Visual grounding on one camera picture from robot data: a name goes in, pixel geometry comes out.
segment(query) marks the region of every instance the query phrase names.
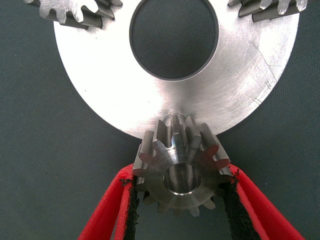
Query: brushed metal surface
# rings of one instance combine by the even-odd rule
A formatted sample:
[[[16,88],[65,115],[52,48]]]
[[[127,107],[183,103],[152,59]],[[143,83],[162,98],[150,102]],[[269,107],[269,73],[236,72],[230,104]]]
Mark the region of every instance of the brushed metal surface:
[[[60,56],[74,87],[104,120],[141,138],[174,113],[222,133],[251,114],[279,80],[290,57],[299,15],[253,22],[238,17],[240,4],[209,0],[218,21],[218,42],[207,65],[183,80],[145,71],[130,45],[130,24],[140,0],[124,0],[116,19],[88,30],[54,23]]]

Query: large gear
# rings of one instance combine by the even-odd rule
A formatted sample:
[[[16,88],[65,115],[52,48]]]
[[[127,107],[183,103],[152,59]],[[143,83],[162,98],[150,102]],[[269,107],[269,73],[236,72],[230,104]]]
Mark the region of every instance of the large gear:
[[[120,0],[24,0],[40,8],[40,16],[61,25],[87,29],[102,27],[101,17],[115,18],[110,5],[122,6]]]
[[[228,5],[242,3],[239,17],[252,15],[254,22],[302,12],[315,0],[229,0]]]
[[[188,117],[171,117],[168,127],[158,121],[155,132],[146,131],[133,166],[136,190],[145,192],[144,203],[158,202],[158,212],[188,209],[193,216],[199,206],[214,209],[212,197],[221,195],[220,183],[232,178],[229,157],[208,125],[199,127]]]

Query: gear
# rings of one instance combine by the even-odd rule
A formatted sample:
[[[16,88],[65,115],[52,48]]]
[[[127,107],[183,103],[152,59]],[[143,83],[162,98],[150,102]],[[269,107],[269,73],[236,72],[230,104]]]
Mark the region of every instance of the gear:
[[[87,29],[102,27],[101,17],[115,18],[110,5],[122,6],[120,0],[24,0],[40,8],[40,16],[61,25]]]
[[[239,11],[239,17],[245,17],[252,14],[254,22],[275,19],[291,14],[302,12],[307,4],[315,0],[229,0],[231,7],[242,3]]]
[[[215,208],[212,196],[220,196],[219,184],[232,178],[230,160],[207,124],[182,121],[174,115],[169,127],[159,120],[155,132],[145,132],[133,166],[135,188],[145,192],[144,203],[158,202],[158,212],[188,209],[198,216],[200,205]]]

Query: metal gear teeth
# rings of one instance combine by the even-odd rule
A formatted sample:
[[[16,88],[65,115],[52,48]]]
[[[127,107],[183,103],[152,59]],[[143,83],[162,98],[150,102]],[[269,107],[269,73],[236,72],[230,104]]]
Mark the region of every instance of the metal gear teeth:
[[[315,0],[229,0],[228,5],[242,3],[239,17],[252,15],[254,22],[275,19],[302,12]]]
[[[200,205],[215,208],[212,196],[219,196],[219,184],[232,178],[229,163],[207,124],[198,127],[192,117],[180,124],[174,115],[170,126],[159,120],[155,132],[145,132],[133,166],[135,189],[144,192],[145,204],[158,202],[159,213],[173,209],[180,215],[188,209],[196,217]],[[178,175],[184,175],[183,181]],[[198,178],[200,183],[194,185]]]
[[[39,7],[40,16],[61,25],[87,29],[102,27],[102,18],[113,20],[111,5],[122,6],[120,0],[24,0],[28,5]]]

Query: spur gear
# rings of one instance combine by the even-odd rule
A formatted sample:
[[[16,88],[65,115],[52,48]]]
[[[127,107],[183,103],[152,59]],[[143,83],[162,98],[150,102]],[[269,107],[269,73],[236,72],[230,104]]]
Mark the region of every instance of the spur gear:
[[[188,209],[193,216],[199,206],[214,209],[220,183],[232,178],[229,157],[207,124],[197,126],[188,117],[173,115],[170,126],[158,121],[155,132],[146,131],[139,147],[133,174],[135,189],[145,192],[143,202],[158,202],[158,212]]]
[[[316,0],[229,0],[231,7],[242,3],[239,17],[252,15],[254,22],[297,14]]]
[[[115,18],[110,5],[122,6],[120,0],[24,0],[40,8],[40,16],[61,25],[87,29],[102,27],[101,17]]]

